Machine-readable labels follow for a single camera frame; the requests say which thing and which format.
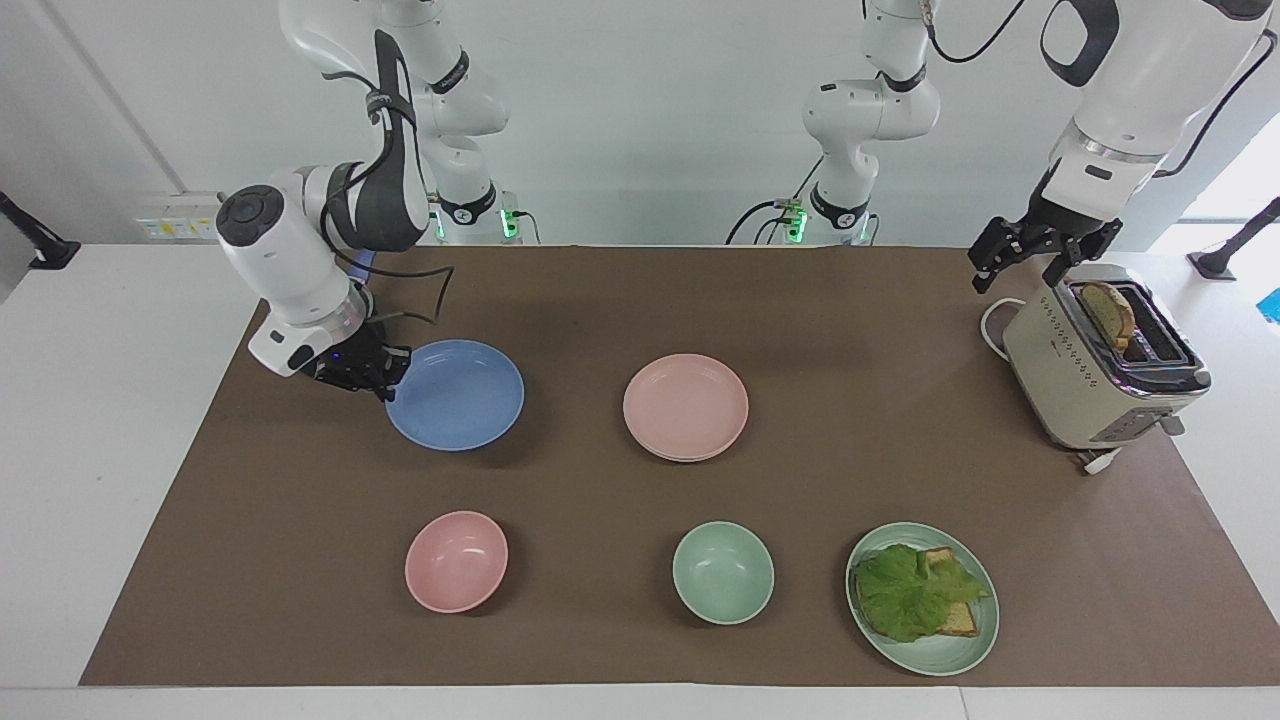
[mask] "wall socket panel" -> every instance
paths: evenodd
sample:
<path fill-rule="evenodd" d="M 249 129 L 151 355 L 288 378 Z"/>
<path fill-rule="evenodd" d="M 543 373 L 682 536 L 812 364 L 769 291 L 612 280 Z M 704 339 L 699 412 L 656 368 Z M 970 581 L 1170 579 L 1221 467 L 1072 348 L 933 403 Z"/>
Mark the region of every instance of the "wall socket panel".
<path fill-rule="evenodd" d="M 143 197 L 134 222 L 151 241 L 218 241 L 215 219 L 221 208 L 219 192 L 187 192 Z"/>
<path fill-rule="evenodd" d="M 146 240 L 204 240 L 216 241 L 219 205 L 147 208 L 134 222 Z"/>

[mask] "silver toaster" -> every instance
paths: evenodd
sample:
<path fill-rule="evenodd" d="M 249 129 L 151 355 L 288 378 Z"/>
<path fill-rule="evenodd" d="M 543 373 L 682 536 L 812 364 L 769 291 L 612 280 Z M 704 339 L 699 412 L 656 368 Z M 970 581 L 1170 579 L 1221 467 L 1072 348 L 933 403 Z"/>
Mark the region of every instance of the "silver toaster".
<path fill-rule="evenodd" d="M 1089 282 L 1112 286 L 1133 306 L 1137 331 L 1124 354 L 1080 302 Z M 1210 387 L 1160 300 L 1117 265 L 1082 265 L 1041 290 L 1005 329 L 1005 350 L 1050 437 L 1075 450 L 1124 447 L 1157 427 L 1180 434 L 1178 413 Z"/>

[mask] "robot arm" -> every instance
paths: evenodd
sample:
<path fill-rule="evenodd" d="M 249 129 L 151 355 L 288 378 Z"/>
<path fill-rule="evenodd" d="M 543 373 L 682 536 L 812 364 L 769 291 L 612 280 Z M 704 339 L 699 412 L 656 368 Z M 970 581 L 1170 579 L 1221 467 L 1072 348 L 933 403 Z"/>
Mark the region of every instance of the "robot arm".
<path fill-rule="evenodd" d="M 1057 255 L 1044 270 L 1050 284 L 1085 259 L 1097 260 L 1120 231 L 1129 199 L 1244 64 L 1272 0 L 1062 4 L 1079 13 L 1088 38 L 1071 64 L 1044 58 L 1084 96 L 1027 214 L 1018 222 L 992 219 L 969 250 L 978 292 L 1032 255 Z"/>
<path fill-rule="evenodd" d="M 804 124 L 823 151 L 808 197 L 806 234 L 854 242 L 865 223 L 879 161 L 863 150 L 870 140 L 909 140 L 933 129 L 941 100 L 925 77 L 928 36 L 919 0 L 870 0 L 863 27 L 876 79 L 845 79 L 809 94 Z"/>
<path fill-rule="evenodd" d="M 494 79 L 471 67 L 442 0 L 280 0 L 279 10 L 294 50 L 325 78 L 367 90 L 370 118 L 383 126 L 383 154 L 367 178 L 356 163 L 273 176 L 317 228 L 349 247 L 408 249 L 430 217 L 425 161 L 443 209 L 442 238 L 516 240 L 518 225 L 504 214 L 515 199 L 493 182 L 471 140 L 502 131 L 509 110 Z M 366 196 L 361 182 L 374 192 Z"/>
<path fill-rule="evenodd" d="M 497 196 L 479 149 L 445 135 L 498 132 L 507 109 L 493 81 L 470 69 L 436 0 L 280 0 L 279 18 L 285 37 L 326 79 L 367 91 L 366 111 L 383 146 L 371 163 L 276 173 L 270 184 L 224 202 L 223 250 L 270 304 L 248 348 L 280 375 L 302 372 L 393 400 L 408 348 L 389 346 L 381 325 L 367 322 L 372 296 L 338 269 L 332 250 L 344 243 L 403 251 L 422 237 L 430 217 L 424 156 L 442 159 L 433 169 L 444 197 L 460 192 L 465 206 L 476 208 L 470 225 L 509 237 L 504 223 L 479 222 L 500 215 L 500 208 L 489 210 L 493 202 L 474 205 Z"/>

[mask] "pink plate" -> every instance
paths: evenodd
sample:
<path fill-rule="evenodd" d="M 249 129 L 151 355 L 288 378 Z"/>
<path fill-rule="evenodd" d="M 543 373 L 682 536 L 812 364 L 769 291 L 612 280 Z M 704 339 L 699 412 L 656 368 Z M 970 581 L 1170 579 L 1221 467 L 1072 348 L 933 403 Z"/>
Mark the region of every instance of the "pink plate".
<path fill-rule="evenodd" d="M 627 429 L 649 452 L 698 462 L 728 450 L 746 427 L 746 387 L 705 355 L 668 355 L 631 378 L 622 396 Z"/>
<path fill-rule="evenodd" d="M 507 574 L 507 536 L 488 515 L 460 510 L 431 520 L 408 546 L 404 583 L 422 607 L 466 612 Z"/>

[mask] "green bowl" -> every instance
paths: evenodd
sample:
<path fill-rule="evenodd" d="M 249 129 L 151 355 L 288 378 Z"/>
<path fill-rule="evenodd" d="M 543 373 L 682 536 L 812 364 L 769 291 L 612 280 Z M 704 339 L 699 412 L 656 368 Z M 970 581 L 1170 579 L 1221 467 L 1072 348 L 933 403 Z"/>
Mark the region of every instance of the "green bowl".
<path fill-rule="evenodd" d="M 773 559 L 755 533 L 716 521 L 685 534 L 671 566 L 676 593 L 708 623 L 737 625 L 755 618 L 773 596 Z"/>
<path fill-rule="evenodd" d="M 858 603 L 858 593 L 854 589 L 854 570 L 859 562 L 893 544 L 905 544 L 915 550 L 947 546 L 955 551 L 956 561 L 987 585 L 991 597 L 978 598 L 970 603 L 973 616 L 978 621 L 977 638 L 931 635 L 900 643 L 872 629 Z M 849 556 L 849 565 L 845 568 L 845 594 L 849 598 L 849 610 L 854 614 L 858 628 L 867 635 L 872 647 L 895 664 L 920 675 L 945 678 L 972 670 L 987 659 L 991 648 L 996 644 L 996 635 L 1000 633 L 1000 602 L 996 600 L 996 587 L 991 584 L 987 569 L 982 566 L 982 562 L 978 562 L 968 547 L 960 544 L 960 541 L 937 528 L 919 523 L 882 525 L 858 541 L 854 552 Z"/>

